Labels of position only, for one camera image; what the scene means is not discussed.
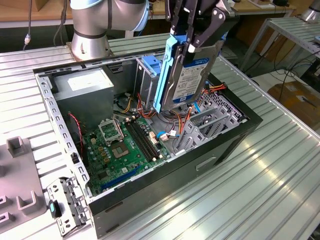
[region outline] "red cable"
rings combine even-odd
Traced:
[[[84,146],[83,146],[83,143],[82,143],[82,133],[81,133],[80,124],[79,124],[78,120],[76,119],[76,117],[74,115],[72,115],[71,113],[68,113],[68,115],[70,115],[74,119],[76,125],[78,126],[78,130],[79,130],[79,134],[80,134],[81,157],[83,157],[83,148],[84,148]]]

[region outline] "connector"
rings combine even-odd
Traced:
[[[165,133],[165,134],[162,134],[162,135],[160,136],[160,139],[161,139],[162,142],[165,142],[165,141],[168,141],[168,140],[169,140],[169,138],[168,138],[168,136],[167,136],[166,133]]]

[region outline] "aluminum extrusion table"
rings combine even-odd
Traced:
[[[168,35],[110,41],[115,54],[164,47]],[[32,69],[72,63],[65,46],[0,54],[0,144],[29,138],[41,185],[70,171]],[[320,222],[320,137],[223,57],[212,73],[261,125],[222,164],[119,226],[106,239],[307,239]],[[50,211],[0,239],[61,239]],[[94,239],[90,225],[69,239]]]
[[[245,68],[249,58],[256,49],[259,41],[263,37],[268,27],[274,29],[275,33],[265,45],[264,49],[261,52],[261,55],[263,55],[265,51],[270,47],[277,34],[285,36],[287,39],[290,39],[295,44],[307,50],[311,54],[320,51],[320,44],[314,41],[315,36],[320,36],[320,23],[310,24],[298,17],[269,18],[264,21],[252,44],[247,50],[240,66],[240,70],[243,70]],[[301,52],[298,51],[293,58],[297,58],[300,53]],[[320,52],[315,54],[315,56],[320,57]]]

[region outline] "gray plastic bracket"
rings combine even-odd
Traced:
[[[0,209],[7,207],[12,204],[11,199],[7,198],[7,196],[0,196]]]
[[[0,228],[14,221],[15,221],[15,217],[11,215],[9,212],[0,214]]]
[[[32,214],[42,207],[41,200],[33,190],[31,191],[31,198],[27,200],[22,200],[21,197],[17,196],[16,204],[18,205],[18,210],[22,211],[24,215]]]
[[[6,140],[6,149],[13,158],[26,154],[28,151],[21,137],[16,136]]]
[[[3,177],[6,174],[5,167],[0,165],[0,177]]]

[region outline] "hard drive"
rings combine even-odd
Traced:
[[[194,53],[188,52],[188,57],[192,56],[187,63],[181,64],[180,58],[183,57],[184,45],[176,47],[174,56],[174,65],[168,71],[168,77],[159,81],[166,81],[162,90],[158,89],[156,97],[156,110],[169,111],[181,105],[196,101],[202,91],[204,83],[208,78],[210,70],[215,63],[217,56],[223,46],[224,41],[217,41],[215,45],[208,47],[196,48]]]

